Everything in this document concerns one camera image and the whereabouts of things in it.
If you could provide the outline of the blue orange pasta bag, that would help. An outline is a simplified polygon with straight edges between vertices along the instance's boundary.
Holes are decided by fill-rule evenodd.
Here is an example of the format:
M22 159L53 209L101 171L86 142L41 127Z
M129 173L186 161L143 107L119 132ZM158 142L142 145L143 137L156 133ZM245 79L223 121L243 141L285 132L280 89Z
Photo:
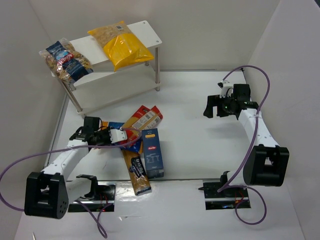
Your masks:
M105 130L106 128L110 128L111 132L113 132L113 129L120 131L125 128L125 138L114 136L114 134L111 133L111 144L114 146L125 145L122 149L126 149L134 153L142 153L141 131L133 128L132 126L124 126L123 122L102 121L100 130Z

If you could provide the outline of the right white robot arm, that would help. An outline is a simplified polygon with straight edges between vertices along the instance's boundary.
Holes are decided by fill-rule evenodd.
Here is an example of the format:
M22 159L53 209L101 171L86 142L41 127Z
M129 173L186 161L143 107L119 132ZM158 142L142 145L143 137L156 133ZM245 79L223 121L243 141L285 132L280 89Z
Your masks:
M220 177L218 192L247 186L280 187L285 179L289 150L281 147L264 123L259 104L251 100L248 84L218 83L220 94L209 95L203 115L213 118L235 116L243 126L249 148L235 171L225 171Z

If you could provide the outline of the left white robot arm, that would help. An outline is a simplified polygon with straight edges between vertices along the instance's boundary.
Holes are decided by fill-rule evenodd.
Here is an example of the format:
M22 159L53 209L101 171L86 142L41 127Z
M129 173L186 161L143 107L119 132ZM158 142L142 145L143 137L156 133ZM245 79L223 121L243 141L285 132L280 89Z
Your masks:
M40 172L31 172L26 180L24 213L27 216L61 219L69 204L80 197L94 200L102 197L102 187L94 175L80 174L68 180L78 163L93 146L111 145L112 135L97 117L85 117L69 138L67 147Z

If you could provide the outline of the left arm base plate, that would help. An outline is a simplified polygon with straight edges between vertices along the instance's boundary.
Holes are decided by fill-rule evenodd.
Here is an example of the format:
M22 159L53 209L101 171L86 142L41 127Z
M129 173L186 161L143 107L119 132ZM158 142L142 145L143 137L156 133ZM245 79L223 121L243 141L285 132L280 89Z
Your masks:
M98 181L98 189L95 195L80 196L77 200L84 204L91 212L114 212L115 210L115 181Z

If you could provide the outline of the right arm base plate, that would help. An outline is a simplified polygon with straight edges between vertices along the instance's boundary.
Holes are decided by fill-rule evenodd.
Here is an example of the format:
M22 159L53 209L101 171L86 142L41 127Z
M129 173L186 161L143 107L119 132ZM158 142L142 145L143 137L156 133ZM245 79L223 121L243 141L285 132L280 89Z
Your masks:
M246 189L228 188L218 192L221 184L217 181L203 182L198 188L204 193L204 202L206 210L229 210L235 209L240 203L239 209L250 209L251 204L249 194Z

